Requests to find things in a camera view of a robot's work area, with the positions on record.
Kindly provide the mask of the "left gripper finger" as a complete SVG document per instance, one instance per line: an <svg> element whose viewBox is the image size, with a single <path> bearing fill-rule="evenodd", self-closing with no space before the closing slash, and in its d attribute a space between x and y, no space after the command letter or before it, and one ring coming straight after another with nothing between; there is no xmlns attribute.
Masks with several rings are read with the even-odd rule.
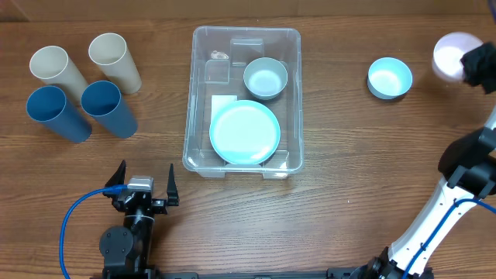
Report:
<svg viewBox="0 0 496 279"><path fill-rule="evenodd" d="M126 176L126 161L122 160L117 171L110 177L110 179L105 184L106 188L110 188L116 185L124 184Z"/></svg>
<svg viewBox="0 0 496 279"><path fill-rule="evenodd" d="M168 180L167 180L167 205L179 206L179 194L174 176L174 165L170 164Z"/></svg>

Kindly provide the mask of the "pink bowl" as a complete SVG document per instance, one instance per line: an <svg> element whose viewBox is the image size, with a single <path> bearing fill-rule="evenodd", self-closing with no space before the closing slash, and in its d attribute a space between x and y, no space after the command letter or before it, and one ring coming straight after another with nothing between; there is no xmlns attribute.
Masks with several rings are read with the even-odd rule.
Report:
<svg viewBox="0 0 496 279"><path fill-rule="evenodd" d="M461 82L463 80L463 65L460 62L462 56L482 44L482 40L469 33L446 34L438 40L434 47L433 72L444 81Z"/></svg>

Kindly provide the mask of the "blue cup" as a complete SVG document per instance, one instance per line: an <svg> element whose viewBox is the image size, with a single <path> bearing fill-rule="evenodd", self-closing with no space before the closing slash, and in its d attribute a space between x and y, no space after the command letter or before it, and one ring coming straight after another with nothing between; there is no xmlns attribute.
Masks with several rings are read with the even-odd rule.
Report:
<svg viewBox="0 0 496 279"><path fill-rule="evenodd" d="M29 117L73 143L82 143L92 132L91 125L64 91L47 85L36 89L26 102Z"/></svg>
<svg viewBox="0 0 496 279"><path fill-rule="evenodd" d="M119 138L133 136L138 128L119 88L111 81L96 81L81 96L83 110Z"/></svg>

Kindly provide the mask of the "light blue bowl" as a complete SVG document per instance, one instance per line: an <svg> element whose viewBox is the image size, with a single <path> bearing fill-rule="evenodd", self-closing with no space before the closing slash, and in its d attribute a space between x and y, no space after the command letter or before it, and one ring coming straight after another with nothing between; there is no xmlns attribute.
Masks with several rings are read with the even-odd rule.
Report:
<svg viewBox="0 0 496 279"><path fill-rule="evenodd" d="M367 72L369 92L382 100L401 98L412 85L412 71L402 60L394 57L377 59Z"/></svg>

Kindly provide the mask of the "light blue plate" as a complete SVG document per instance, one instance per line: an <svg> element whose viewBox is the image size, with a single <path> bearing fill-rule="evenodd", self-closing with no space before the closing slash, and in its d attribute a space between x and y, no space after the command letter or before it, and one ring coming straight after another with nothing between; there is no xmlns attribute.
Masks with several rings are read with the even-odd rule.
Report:
<svg viewBox="0 0 496 279"><path fill-rule="evenodd" d="M261 164L278 148L281 127L267 106L239 100L217 113L209 127L209 139L214 151L230 164Z"/></svg>

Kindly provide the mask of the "grey bowl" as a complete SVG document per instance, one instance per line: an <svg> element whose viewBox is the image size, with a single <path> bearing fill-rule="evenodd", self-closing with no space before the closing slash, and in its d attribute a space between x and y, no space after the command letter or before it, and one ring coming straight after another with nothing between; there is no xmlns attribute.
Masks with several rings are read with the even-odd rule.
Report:
<svg viewBox="0 0 496 279"><path fill-rule="evenodd" d="M271 100L286 88L288 70L282 62L274 58L257 58L246 66L243 82L255 98Z"/></svg>

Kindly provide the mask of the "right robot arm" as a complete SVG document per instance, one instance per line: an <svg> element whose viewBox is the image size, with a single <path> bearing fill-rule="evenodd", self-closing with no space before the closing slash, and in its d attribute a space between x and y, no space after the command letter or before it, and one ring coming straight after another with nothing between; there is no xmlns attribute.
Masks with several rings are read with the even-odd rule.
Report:
<svg viewBox="0 0 496 279"><path fill-rule="evenodd" d="M452 142L438 164L442 177L435 191L405 233L379 257L357 268L352 278L432 278L429 258L454 225L495 194L495 113L480 129Z"/></svg>

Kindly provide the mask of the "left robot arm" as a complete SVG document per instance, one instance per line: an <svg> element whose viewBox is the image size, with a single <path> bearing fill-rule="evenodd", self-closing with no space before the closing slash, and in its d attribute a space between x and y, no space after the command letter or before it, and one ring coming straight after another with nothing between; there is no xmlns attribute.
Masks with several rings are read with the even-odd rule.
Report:
<svg viewBox="0 0 496 279"><path fill-rule="evenodd" d="M153 197L153 178L134 176L125 181L126 162L105 184L104 196L112 206L124 214L123 224L107 229L101 236L99 250L104 257L104 278L161 278L159 269L148 264L153 225L156 215L166 215L167 208L179 205L174 179L174 166L170 165L167 181L167 198Z"/></svg>

